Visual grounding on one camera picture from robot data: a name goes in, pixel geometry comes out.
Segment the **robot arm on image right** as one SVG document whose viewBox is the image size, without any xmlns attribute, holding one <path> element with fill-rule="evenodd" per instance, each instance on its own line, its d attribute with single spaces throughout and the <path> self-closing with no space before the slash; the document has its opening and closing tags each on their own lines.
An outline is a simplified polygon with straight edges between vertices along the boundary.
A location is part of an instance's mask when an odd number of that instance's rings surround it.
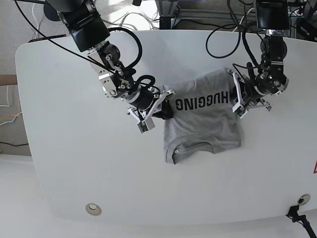
<svg viewBox="0 0 317 238">
<path fill-rule="evenodd" d="M 240 89 L 235 86 L 230 93 L 231 100 L 237 102 L 240 92 L 243 104 L 257 103 L 266 95 L 283 93 L 289 83 L 283 64 L 287 55 L 283 34 L 290 29 L 287 1 L 256 0 L 255 10 L 256 21 L 240 26 L 242 42 L 251 60 L 246 66 L 249 78 L 241 77 L 242 81 L 238 82 Z M 260 62 L 257 62 L 246 39 L 247 31 L 253 26 L 266 31 L 260 43 Z"/>
</svg>

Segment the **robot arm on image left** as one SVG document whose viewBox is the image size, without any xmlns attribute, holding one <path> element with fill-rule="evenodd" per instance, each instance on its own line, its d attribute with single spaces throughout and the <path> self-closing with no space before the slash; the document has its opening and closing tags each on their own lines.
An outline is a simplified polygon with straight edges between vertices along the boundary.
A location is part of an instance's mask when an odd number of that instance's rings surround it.
<svg viewBox="0 0 317 238">
<path fill-rule="evenodd" d="M 130 104 L 140 120 L 173 117 L 167 97 L 155 87 L 156 79 L 152 75 L 133 79 L 134 66 L 141 60 L 143 48 L 132 31 L 122 27 L 108 29 L 93 0 L 50 0 L 48 3 L 65 24 L 78 50 L 89 51 L 87 60 L 97 67 L 96 72 L 108 96 Z M 137 57 L 128 66 L 120 60 L 119 48 L 107 40 L 112 31 L 127 33 L 137 44 Z"/>
</svg>

